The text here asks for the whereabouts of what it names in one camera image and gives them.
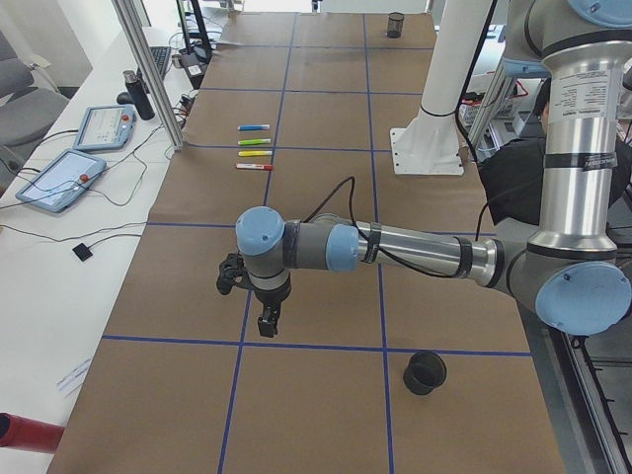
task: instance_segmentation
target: white table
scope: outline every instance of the white table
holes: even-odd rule
[[[155,29],[147,29],[146,36],[150,44],[156,45],[166,45],[169,38],[166,32]],[[135,68],[126,39],[120,34],[49,134],[78,128],[87,107],[115,105],[117,94],[124,91],[122,72]],[[175,68],[167,74],[165,87],[172,104],[191,90],[186,74]],[[158,116],[138,120],[123,150],[99,156],[113,164],[159,125]],[[48,140],[26,166],[41,169],[72,146],[73,140],[74,135]],[[169,146],[166,132],[160,129],[139,149],[137,155],[148,169],[140,188],[124,207],[86,193],[59,215],[28,205],[0,209],[0,223],[59,239],[144,222],[169,166],[165,157],[172,154]],[[123,202],[142,168],[130,157],[104,174],[93,189]],[[17,202],[14,194],[24,183],[16,179],[0,199],[0,206]],[[139,239],[119,237],[103,242],[86,262],[80,262],[71,249],[79,242],[90,245],[113,233],[140,234],[143,228],[134,226],[64,243],[8,229],[0,232],[0,412],[66,424],[79,390],[64,397],[55,384],[94,354]],[[51,458],[48,454],[0,448],[0,472],[43,473]]]

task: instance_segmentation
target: robotic arm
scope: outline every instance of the robotic arm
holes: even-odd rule
[[[288,269],[353,270],[357,262],[412,267],[432,277],[469,277],[514,297],[545,323],[591,335],[619,321],[632,288],[612,264],[605,235],[616,166],[616,107],[632,56],[628,0],[513,0],[505,57],[540,59],[553,76],[542,211],[526,246],[381,226],[335,216],[284,222],[267,207],[237,222],[240,255],[220,266],[217,287],[253,289],[264,304],[260,334],[277,333],[291,290]]]

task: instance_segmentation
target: red object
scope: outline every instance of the red object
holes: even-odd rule
[[[0,447],[53,454],[63,431],[64,427],[0,413]]]
[[[238,170],[272,171],[273,165],[260,165],[257,163],[236,163],[235,168],[237,168]]]

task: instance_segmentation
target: desk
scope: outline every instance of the desk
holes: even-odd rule
[[[243,210],[304,217],[348,175],[358,220],[472,236],[475,166],[393,173],[388,130],[417,112],[435,44],[430,16],[406,22],[391,40],[381,15],[229,19],[239,46],[211,61],[50,474],[564,471],[512,299],[394,267],[296,271],[270,341],[254,298],[213,287]],[[270,174],[234,169],[241,123],[271,125]],[[429,397],[402,382],[417,349],[446,360]]]
[[[146,36],[150,44],[168,43],[165,32],[147,29]],[[89,106],[115,105],[117,94],[124,90],[124,69],[135,69],[135,61],[121,34],[49,133],[77,128]],[[191,90],[181,69],[169,71],[165,87],[172,104]],[[157,116],[149,121],[139,119],[123,150],[100,156],[109,164],[120,160],[159,124]],[[72,146],[73,140],[74,135],[54,137],[35,151],[27,166],[41,169]],[[97,194],[86,193],[59,215],[21,205],[0,210],[0,222],[55,238],[144,222],[169,166],[165,157],[169,144],[167,134],[159,130],[137,152],[148,169],[129,205],[116,207]],[[106,173],[93,189],[115,201],[125,201],[141,171],[142,165],[129,158]],[[16,202],[14,194],[23,185],[16,179],[0,205]],[[118,233],[138,234],[143,228],[134,226]],[[112,233],[88,237],[83,242],[90,244],[107,235]],[[93,355],[138,239],[121,237],[104,242],[95,247],[94,257],[85,263],[71,251],[77,243],[45,242],[8,229],[0,233],[0,411],[66,425],[79,390],[64,398],[55,383]],[[0,471],[42,473],[51,457],[0,449]]]

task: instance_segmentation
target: yellow marker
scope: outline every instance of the yellow marker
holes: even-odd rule
[[[270,150],[240,151],[239,156],[273,156]]]

